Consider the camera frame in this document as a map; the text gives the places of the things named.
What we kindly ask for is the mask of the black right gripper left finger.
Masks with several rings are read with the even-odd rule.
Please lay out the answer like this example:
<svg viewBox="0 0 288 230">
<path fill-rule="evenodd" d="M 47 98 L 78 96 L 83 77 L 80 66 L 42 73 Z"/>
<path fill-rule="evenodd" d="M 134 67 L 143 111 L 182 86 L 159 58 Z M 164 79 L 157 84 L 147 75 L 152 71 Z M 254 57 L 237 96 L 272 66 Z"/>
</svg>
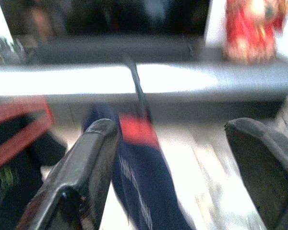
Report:
<svg viewBox="0 0 288 230">
<path fill-rule="evenodd" d="M 93 122 L 50 171 L 16 228 L 99 229 L 118 143 L 118 126 L 114 121 Z"/>
</svg>

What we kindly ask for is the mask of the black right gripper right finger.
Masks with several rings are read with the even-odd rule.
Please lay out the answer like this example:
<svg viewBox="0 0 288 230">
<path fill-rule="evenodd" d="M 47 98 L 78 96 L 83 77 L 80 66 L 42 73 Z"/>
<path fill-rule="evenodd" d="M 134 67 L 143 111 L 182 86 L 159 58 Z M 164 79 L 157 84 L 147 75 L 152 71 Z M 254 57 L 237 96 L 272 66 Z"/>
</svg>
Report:
<svg viewBox="0 0 288 230">
<path fill-rule="evenodd" d="M 244 185 L 269 230 L 288 230 L 288 138 L 250 118 L 225 124 Z"/>
</svg>

